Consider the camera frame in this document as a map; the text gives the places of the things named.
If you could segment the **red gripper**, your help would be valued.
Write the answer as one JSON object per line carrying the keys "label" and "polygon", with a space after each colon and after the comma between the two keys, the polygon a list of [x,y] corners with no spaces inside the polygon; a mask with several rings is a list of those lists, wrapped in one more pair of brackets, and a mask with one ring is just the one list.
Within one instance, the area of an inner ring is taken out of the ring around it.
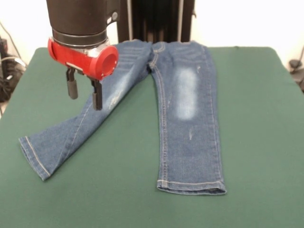
{"label": "red gripper", "polygon": [[109,44],[108,40],[95,48],[75,49],[65,47],[52,38],[47,45],[50,56],[57,62],[67,66],[66,82],[68,95],[71,99],[78,98],[77,83],[74,77],[75,69],[89,76],[93,87],[92,100],[95,110],[102,110],[102,84],[99,80],[113,73],[118,63],[118,50]]}

